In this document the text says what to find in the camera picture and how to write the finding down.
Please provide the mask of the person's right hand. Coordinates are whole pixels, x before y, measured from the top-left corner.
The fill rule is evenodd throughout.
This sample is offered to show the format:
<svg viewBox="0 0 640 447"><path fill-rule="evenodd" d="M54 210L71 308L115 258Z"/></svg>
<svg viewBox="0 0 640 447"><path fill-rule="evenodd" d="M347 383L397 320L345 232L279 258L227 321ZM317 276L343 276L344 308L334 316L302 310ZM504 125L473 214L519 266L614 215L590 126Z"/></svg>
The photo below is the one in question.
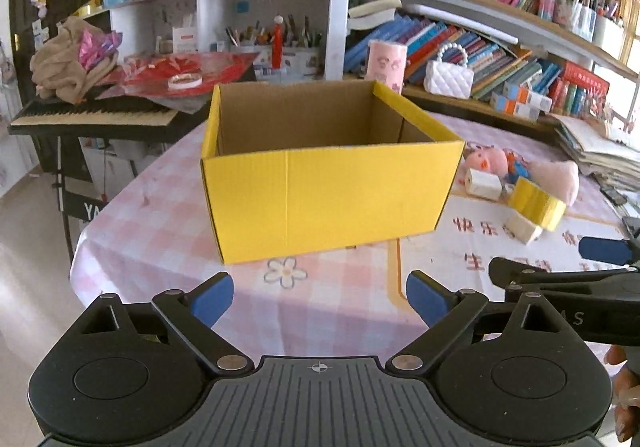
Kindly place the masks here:
<svg viewBox="0 0 640 447"><path fill-rule="evenodd" d="M628 441L639 432L639 377L628 368L626 353L622 346L612 345L604 360L612 366L622 365L614 377L613 389L615 432L620 443Z"/></svg>

